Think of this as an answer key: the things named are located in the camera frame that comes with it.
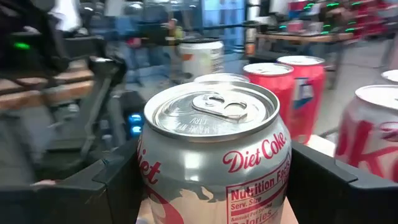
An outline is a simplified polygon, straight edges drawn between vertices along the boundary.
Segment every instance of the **pull tab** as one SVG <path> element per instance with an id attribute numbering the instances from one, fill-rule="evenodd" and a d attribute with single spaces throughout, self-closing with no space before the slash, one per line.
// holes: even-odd
<path id="1" fill-rule="evenodd" d="M 237 105 L 241 108 L 239 111 L 228 111 L 227 107 Z M 204 94 L 195 97 L 192 100 L 192 106 L 198 111 L 223 116 L 231 119 L 240 119 L 246 116 L 248 105 L 246 102 L 227 99 L 217 94 Z"/>

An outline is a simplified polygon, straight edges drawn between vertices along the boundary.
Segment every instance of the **wooden surface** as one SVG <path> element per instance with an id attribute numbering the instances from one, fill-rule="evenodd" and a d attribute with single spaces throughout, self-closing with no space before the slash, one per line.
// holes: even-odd
<path id="1" fill-rule="evenodd" d="M 60 80 L 72 80 L 76 78 L 90 77 L 92 73 L 89 70 L 81 70 L 78 72 L 62 73 L 56 77 Z M 38 84 L 45 83 L 46 80 L 43 78 L 23 78 L 23 82 Z M 85 96 L 91 90 L 91 81 L 85 81 L 80 83 L 72 83 L 62 85 L 57 88 L 52 88 L 50 92 L 51 102 L 58 103 L 73 98 L 81 98 Z M 17 88 L 18 85 L 8 80 L 0 80 L 0 90 L 7 90 Z M 40 99 L 40 93 L 38 91 L 24 91 L 20 93 L 13 93 L 8 95 L 0 96 L 0 110 L 6 109 L 19 109 L 25 107 L 33 107 L 42 105 Z"/>
<path id="2" fill-rule="evenodd" d="M 338 34 L 338 37 L 335 35 L 320 35 L 316 37 L 304 37 L 304 36 L 296 36 L 296 35 L 272 35 L 272 34 L 257 34 L 260 38 L 274 39 L 274 40 L 296 40 L 301 42 L 332 42 L 338 38 L 338 40 L 350 40 L 353 37 L 353 34 Z"/>

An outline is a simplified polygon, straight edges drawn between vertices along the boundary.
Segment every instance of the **can lid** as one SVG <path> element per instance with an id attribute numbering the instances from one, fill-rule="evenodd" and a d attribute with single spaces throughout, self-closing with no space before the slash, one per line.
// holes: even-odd
<path id="1" fill-rule="evenodd" d="M 204 81 L 250 82 L 250 80 L 244 75 L 238 75 L 234 73 L 213 73 L 208 75 L 202 75 L 194 80 L 194 82 L 204 82 Z"/>
<path id="2" fill-rule="evenodd" d="M 279 63 L 254 63 L 245 65 L 243 70 L 255 75 L 288 75 L 293 72 L 293 67 Z"/>
<path id="3" fill-rule="evenodd" d="M 381 74 L 381 77 L 383 77 L 387 80 L 390 80 L 392 82 L 398 83 L 398 70 L 390 70 L 390 71 L 383 72 Z"/>
<path id="4" fill-rule="evenodd" d="M 171 138 L 192 142 L 227 141 L 271 124 L 279 101 L 271 91 L 246 82 L 193 82 L 152 97 L 144 108 L 147 124 Z"/>
<path id="5" fill-rule="evenodd" d="M 325 62 L 322 58 L 303 55 L 280 57 L 277 61 L 287 65 L 318 65 Z"/>
<path id="6" fill-rule="evenodd" d="M 398 85 L 371 85 L 355 91 L 355 95 L 369 103 L 398 110 Z"/>

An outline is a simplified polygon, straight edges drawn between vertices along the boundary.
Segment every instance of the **aluminum can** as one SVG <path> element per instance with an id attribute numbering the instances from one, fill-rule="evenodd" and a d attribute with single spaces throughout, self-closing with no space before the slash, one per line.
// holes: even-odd
<path id="1" fill-rule="evenodd" d="M 243 67 L 251 83 L 273 92 L 280 102 L 280 117 L 290 130 L 295 81 L 293 67 L 279 63 L 254 63 Z"/>
<path id="2" fill-rule="evenodd" d="M 250 82 L 248 77 L 233 73 L 214 73 L 214 74 L 202 75 L 194 79 L 194 82 L 204 82 L 204 81 Z"/>
<path id="3" fill-rule="evenodd" d="M 381 82 L 378 84 L 398 85 L 398 70 L 389 70 L 381 74 Z"/>
<path id="4" fill-rule="evenodd" d="M 218 38 L 189 38 L 178 46 L 182 59 L 182 72 L 201 75 L 223 72 L 223 42 Z"/>
<path id="5" fill-rule="evenodd" d="M 398 86 L 355 91 L 343 113 L 335 157 L 398 182 Z"/>
<path id="6" fill-rule="evenodd" d="M 325 61 L 298 55 L 278 58 L 278 62 L 294 68 L 295 88 L 289 131 L 292 139 L 305 144 L 310 140 L 321 104 Z"/>
<path id="7" fill-rule="evenodd" d="M 279 101 L 246 82 L 152 97 L 137 150 L 156 223 L 280 223 L 291 139 Z"/>

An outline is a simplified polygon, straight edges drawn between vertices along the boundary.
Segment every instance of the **can rim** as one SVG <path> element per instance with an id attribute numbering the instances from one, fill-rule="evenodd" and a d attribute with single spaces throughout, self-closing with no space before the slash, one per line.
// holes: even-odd
<path id="1" fill-rule="evenodd" d="M 363 86 L 363 87 L 358 88 L 357 90 L 355 90 L 355 97 L 357 97 L 358 99 L 360 99 L 360 100 L 362 100 L 362 101 L 364 101 L 366 103 L 370 103 L 372 105 L 375 105 L 375 106 L 378 106 L 378 107 L 381 107 L 381 108 L 386 108 L 386 109 L 398 112 L 398 108 L 391 107 L 391 106 L 386 106 L 386 105 L 381 105 L 381 104 L 378 104 L 378 103 L 375 103 L 375 102 L 371 102 L 371 101 L 369 101 L 367 99 L 364 99 L 362 96 L 360 96 L 359 93 L 361 91 L 363 91 L 366 88 L 372 88 L 372 87 L 396 87 L 397 88 L 398 85 L 368 85 L 368 86 Z"/>
<path id="2" fill-rule="evenodd" d="M 221 39 L 218 37 L 195 37 L 187 38 L 180 41 L 181 44 L 205 44 L 219 42 Z"/>
<path id="3" fill-rule="evenodd" d="M 237 80 L 201 80 L 203 78 L 206 77 L 212 77 L 212 76 L 216 76 L 216 75 L 223 75 L 223 76 L 230 76 L 230 77 L 234 77 L 234 78 L 240 78 L 246 82 L 250 82 L 250 79 L 244 75 L 240 75 L 240 74 L 235 74 L 235 73 L 228 73 L 228 72 L 220 72 L 220 73 L 211 73 L 211 74 L 206 74 L 206 75 L 201 75 L 199 77 L 196 77 L 193 81 L 194 82 L 205 82 L 205 81 L 221 81 L 221 82 L 234 82 Z"/>
<path id="4" fill-rule="evenodd" d="M 166 130 L 164 128 L 157 126 L 153 122 L 154 119 L 149 119 L 149 116 L 153 117 L 155 112 L 162 106 L 162 104 L 158 105 L 158 106 L 153 106 L 153 105 L 151 105 L 151 103 L 154 104 L 154 102 L 156 102 L 158 98 L 164 99 L 164 97 L 163 97 L 164 95 L 172 95 L 172 93 L 175 93 L 176 91 L 182 91 L 184 89 L 194 89 L 193 86 L 195 86 L 199 83 L 201 83 L 202 85 L 212 85 L 212 84 L 214 85 L 214 84 L 220 83 L 220 84 L 232 84 L 233 86 L 239 86 L 239 87 L 250 86 L 250 87 L 252 87 L 252 88 L 250 88 L 250 90 L 255 91 L 256 94 L 258 94 L 259 96 L 270 100 L 270 102 L 274 105 L 274 111 L 272 114 L 270 114 L 270 116 L 267 119 L 265 119 L 264 121 L 259 123 L 256 127 L 239 132 L 239 133 L 233 133 L 233 134 L 200 135 L 200 134 L 173 133 L 169 130 Z M 154 108 L 154 110 L 148 111 L 149 107 Z M 156 94 L 147 102 L 147 104 L 144 108 L 144 117 L 145 117 L 145 121 L 146 121 L 146 124 L 148 125 L 148 127 L 150 127 L 152 130 L 154 130 L 155 132 L 157 132 L 163 136 L 167 136 L 167 137 L 174 138 L 174 139 L 180 139 L 180 140 L 184 140 L 184 141 L 188 141 L 188 142 L 223 142 L 223 141 L 231 141 L 231 140 L 235 140 L 238 138 L 243 138 L 250 134 L 257 133 L 257 132 L 263 130 L 264 128 L 268 127 L 275 121 L 275 119 L 279 115 L 279 110 L 280 110 L 280 101 L 279 101 L 278 97 L 276 97 L 276 95 L 273 92 L 271 92 L 270 90 L 268 90 L 264 87 L 261 87 L 259 85 L 255 85 L 255 84 L 248 83 L 248 82 L 205 81 L 205 82 L 196 82 L 196 83 L 191 82 L 191 83 L 185 83 L 185 84 L 178 85 L 178 86 L 173 86 L 171 88 L 168 88 L 168 89 Z"/>
<path id="5" fill-rule="evenodd" d="M 254 72 L 248 71 L 248 67 L 250 67 L 250 66 L 253 67 L 253 65 L 261 65 L 261 64 L 277 65 L 277 66 L 280 66 L 280 67 L 285 67 L 288 70 L 285 73 L 275 73 L 275 74 L 258 74 L 258 73 L 254 73 Z M 264 77 L 279 77 L 279 76 L 290 75 L 294 71 L 294 68 L 292 66 L 290 66 L 290 65 L 286 65 L 286 64 L 282 64 L 282 63 L 267 63 L 267 62 L 264 62 L 264 63 L 253 63 L 253 64 L 245 65 L 243 67 L 243 70 L 245 72 L 247 72 L 247 73 L 250 73 L 250 75 L 258 75 L 258 76 L 264 76 Z"/>
<path id="6" fill-rule="evenodd" d="M 292 62 L 283 61 L 284 59 L 289 58 L 289 57 L 306 57 L 306 58 L 314 59 L 315 61 L 318 61 L 318 62 L 302 64 L 302 63 L 292 63 Z M 293 65 L 293 66 L 321 65 L 321 64 L 325 63 L 325 59 L 323 59 L 323 58 L 313 57 L 313 56 L 304 56 L 304 55 L 283 56 L 283 57 L 278 58 L 277 61 L 279 63 L 284 63 L 284 64 L 287 64 L 287 65 Z"/>
<path id="7" fill-rule="evenodd" d="M 392 80 L 389 78 L 389 73 L 394 73 L 394 72 L 396 73 L 397 80 Z M 381 73 L 381 77 L 385 78 L 386 80 L 389 80 L 390 82 L 398 83 L 398 70 L 389 70 L 389 71 L 383 72 L 383 73 Z"/>

